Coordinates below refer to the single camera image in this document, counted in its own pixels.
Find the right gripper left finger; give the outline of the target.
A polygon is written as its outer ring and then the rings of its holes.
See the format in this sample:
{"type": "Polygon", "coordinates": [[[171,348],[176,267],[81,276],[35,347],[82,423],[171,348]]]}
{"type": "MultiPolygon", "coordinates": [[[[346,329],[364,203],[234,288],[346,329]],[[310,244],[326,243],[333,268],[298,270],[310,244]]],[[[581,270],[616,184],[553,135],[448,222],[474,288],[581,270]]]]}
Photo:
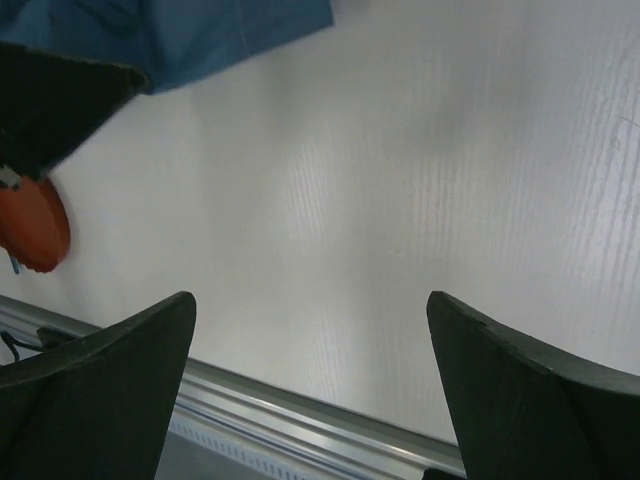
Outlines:
{"type": "Polygon", "coordinates": [[[2,478],[154,478],[195,322],[179,292],[2,366],[2,478]]]}

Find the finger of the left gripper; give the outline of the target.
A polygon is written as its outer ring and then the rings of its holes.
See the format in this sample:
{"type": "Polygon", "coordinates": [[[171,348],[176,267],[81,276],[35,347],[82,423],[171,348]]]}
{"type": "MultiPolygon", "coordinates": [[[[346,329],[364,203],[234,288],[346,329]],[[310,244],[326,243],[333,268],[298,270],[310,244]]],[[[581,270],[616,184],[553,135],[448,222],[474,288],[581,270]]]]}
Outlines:
{"type": "Polygon", "coordinates": [[[1,178],[40,180],[148,85],[139,69],[1,44],[1,178]]]}

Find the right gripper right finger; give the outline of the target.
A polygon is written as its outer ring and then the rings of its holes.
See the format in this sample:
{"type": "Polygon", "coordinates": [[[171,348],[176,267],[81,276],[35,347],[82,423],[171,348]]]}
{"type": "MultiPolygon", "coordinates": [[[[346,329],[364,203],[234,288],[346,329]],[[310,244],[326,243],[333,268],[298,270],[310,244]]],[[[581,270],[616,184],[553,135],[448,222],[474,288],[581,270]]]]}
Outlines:
{"type": "Polygon", "coordinates": [[[434,291],[426,316],[470,479],[636,479],[639,378],[434,291]]]}

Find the red round plate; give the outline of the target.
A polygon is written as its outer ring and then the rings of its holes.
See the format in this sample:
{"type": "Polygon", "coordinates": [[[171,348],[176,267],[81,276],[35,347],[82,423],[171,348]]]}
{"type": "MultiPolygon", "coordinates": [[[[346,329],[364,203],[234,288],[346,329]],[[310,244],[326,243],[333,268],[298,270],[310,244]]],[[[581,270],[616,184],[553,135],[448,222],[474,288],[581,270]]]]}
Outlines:
{"type": "Polygon", "coordinates": [[[49,179],[21,180],[17,189],[1,190],[1,247],[27,269],[49,273],[69,253],[69,220],[49,179]]]}

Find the blue letter-print placemat cloth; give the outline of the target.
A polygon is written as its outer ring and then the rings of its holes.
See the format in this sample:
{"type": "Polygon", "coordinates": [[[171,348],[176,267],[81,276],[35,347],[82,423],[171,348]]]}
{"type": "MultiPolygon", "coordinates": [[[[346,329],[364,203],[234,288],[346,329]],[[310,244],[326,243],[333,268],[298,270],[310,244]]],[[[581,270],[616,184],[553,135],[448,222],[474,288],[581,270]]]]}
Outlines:
{"type": "Polygon", "coordinates": [[[317,1],[4,1],[1,39],[128,64],[153,93],[184,86],[334,24],[317,1]]]}

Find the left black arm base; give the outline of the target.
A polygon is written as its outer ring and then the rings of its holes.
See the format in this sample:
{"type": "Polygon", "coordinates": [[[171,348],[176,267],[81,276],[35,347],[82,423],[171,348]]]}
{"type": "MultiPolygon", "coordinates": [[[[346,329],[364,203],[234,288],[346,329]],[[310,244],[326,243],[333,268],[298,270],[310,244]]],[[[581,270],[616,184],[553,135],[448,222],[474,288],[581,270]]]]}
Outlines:
{"type": "Polygon", "coordinates": [[[13,360],[18,362],[22,359],[23,351],[40,354],[50,350],[54,350],[66,343],[74,341],[75,336],[52,329],[41,327],[36,331],[38,341],[36,343],[28,343],[17,339],[6,330],[1,332],[1,340],[11,353],[13,360]]]}

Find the blue plastic spoon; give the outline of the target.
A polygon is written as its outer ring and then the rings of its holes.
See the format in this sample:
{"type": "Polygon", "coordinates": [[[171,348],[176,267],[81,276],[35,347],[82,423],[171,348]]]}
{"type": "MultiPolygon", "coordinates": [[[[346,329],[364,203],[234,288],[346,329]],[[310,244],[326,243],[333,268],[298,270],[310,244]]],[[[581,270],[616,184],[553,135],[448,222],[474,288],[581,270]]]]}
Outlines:
{"type": "Polygon", "coordinates": [[[20,272],[21,272],[21,265],[20,265],[19,261],[12,255],[9,256],[9,259],[10,259],[10,262],[11,262],[11,266],[12,266],[13,272],[16,275],[19,275],[20,272]]]}

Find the aluminium mounting rail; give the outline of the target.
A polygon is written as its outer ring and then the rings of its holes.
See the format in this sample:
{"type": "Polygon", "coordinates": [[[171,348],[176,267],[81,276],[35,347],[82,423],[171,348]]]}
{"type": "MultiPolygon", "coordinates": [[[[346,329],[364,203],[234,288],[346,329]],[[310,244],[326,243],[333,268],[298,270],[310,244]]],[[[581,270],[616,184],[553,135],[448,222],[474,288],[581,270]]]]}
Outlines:
{"type": "MultiPolygon", "coordinates": [[[[11,299],[1,327],[36,343],[52,328],[104,328],[11,299]]],[[[456,447],[187,358],[166,438],[175,434],[276,479],[461,479],[456,447]]]]}

